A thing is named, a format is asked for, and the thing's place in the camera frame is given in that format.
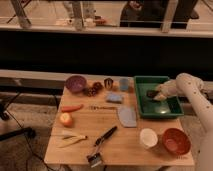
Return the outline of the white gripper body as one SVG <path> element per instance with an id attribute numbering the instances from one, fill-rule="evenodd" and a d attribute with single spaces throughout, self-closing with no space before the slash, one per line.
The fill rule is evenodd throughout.
<path id="1" fill-rule="evenodd" d="M 157 95 L 154 97 L 156 101 L 164 101 L 167 98 L 174 97 L 178 94 L 175 80 L 169 80 L 156 86 Z"/>

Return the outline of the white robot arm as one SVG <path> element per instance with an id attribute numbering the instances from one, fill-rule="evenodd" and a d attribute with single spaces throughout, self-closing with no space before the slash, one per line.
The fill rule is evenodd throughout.
<path id="1" fill-rule="evenodd" d="M 170 97 L 185 96 L 197 114 L 206 133 L 201 142 L 195 171 L 213 171 L 213 105 L 202 95 L 202 79 L 188 73 L 180 73 L 174 80 L 158 85 L 154 99 L 162 101 Z"/>

